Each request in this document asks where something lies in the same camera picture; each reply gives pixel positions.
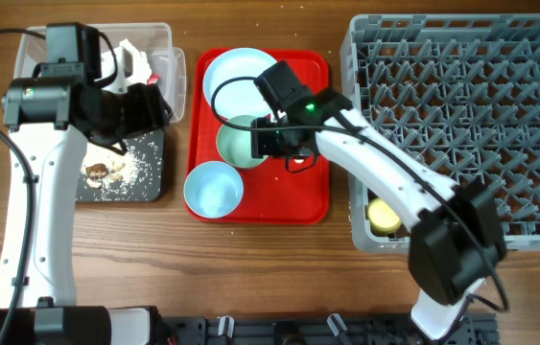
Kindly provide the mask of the green bowl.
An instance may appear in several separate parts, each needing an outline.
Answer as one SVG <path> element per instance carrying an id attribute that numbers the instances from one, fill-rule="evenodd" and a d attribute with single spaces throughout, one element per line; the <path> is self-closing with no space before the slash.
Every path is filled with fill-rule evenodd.
<path id="1" fill-rule="evenodd" d="M 216 146 L 221 158 L 235 168 L 256 168 L 268 159 L 267 156 L 254 158 L 251 155 L 251 133 L 231 126 L 221 126 L 217 134 Z"/>

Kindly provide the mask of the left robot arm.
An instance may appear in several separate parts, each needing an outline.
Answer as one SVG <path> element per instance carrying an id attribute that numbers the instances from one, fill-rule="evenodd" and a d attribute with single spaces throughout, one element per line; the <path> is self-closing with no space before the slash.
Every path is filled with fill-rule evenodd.
<path id="1" fill-rule="evenodd" d="M 172 109 L 153 84 L 109 91 L 106 35 L 78 22 L 47 26 L 47 58 L 13 80 L 0 140 L 12 154 L 0 258 L 0 344 L 168 344 L 154 306 L 81 306 L 72 266 L 77 183 L 87 147 L 122 155 L 126 141 L 166 127 Z"/>

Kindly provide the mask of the white napkin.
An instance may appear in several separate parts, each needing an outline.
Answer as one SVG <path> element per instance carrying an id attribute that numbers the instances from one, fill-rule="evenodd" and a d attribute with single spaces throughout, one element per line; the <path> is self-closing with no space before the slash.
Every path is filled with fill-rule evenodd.
<path id="1" fill-rule="evenodd" d="M 136 83 L 147 84 L 153 72 L 145 52 L 137 50 L 127 39 L 114 49 L 117 57 L 117 76 L 105 91 L 124 94 L 129 86 Z"/>

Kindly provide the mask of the light blue plate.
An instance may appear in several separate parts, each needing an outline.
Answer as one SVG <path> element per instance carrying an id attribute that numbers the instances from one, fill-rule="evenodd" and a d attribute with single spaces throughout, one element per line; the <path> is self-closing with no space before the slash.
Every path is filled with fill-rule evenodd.
<path id="1" fill-rule="evenodd" d="M 233 81 L 224 86 L 216 96 L 216 110 L 225 119 L 239 115 L 265 117 L 271 110 L 253 80 L 276 62 L 274 57 L 258 49 L 228 50 L 217 56 L 207 67 L 203 76 L 203 95 L 210 104 L 216 89 L 223 82 L 238 77 L 251 77 L 251 80 Z"/>

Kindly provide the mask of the yellow cup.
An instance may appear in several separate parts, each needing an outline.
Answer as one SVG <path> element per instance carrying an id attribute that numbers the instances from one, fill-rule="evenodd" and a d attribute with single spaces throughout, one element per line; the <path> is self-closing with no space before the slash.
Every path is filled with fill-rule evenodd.
<path id="1" fill-rule="evenodd" d="M 366 210 L 371 231 L 379 236 L 395 233 L 402 221 L 397 214 L 380 198 L 372 199 Z"/>

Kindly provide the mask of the red snack wrapper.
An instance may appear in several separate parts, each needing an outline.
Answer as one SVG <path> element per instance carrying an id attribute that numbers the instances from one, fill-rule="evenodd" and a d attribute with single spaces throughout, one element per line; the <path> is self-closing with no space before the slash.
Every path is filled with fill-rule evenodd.
<path id="1" fill-rule="evenodd" d="M 160 77 L 156 73 L 152 73 L 150 77 L 147 79 L 147 84 L 148 85 L 157 84 L 159 80 L 160 80 Z"/>

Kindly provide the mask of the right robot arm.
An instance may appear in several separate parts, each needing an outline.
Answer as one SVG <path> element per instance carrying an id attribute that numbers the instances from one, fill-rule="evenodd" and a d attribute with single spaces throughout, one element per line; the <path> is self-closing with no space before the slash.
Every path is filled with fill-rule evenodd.
<path id="1" fill-rule="evenodd" d="M 507 311 L 496 271 L 507 254 L 494 197 L 466 186 L 399 149 L 351 101 L 328 87 L 314 93 L 280 60 L 253 80 L 272 113 L 251 124 L 251 154 L 324 157 L 358 178 L 410 231 L 409 271 L 420 292 L 411 321 L 428 340 L 446 339 L 491 278 Z"/>

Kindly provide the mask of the light blue bowl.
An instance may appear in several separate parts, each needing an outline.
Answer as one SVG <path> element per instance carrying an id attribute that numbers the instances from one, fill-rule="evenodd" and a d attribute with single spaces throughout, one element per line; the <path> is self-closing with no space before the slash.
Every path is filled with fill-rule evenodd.
<path id="1" fill-rule="evenodd" d="M 183 187 L 188 208 L 205 219 L 231 214 L 244 196 L 244 181 L 235 168 L 222 161 L 208 161 L 193 168 Z"/>

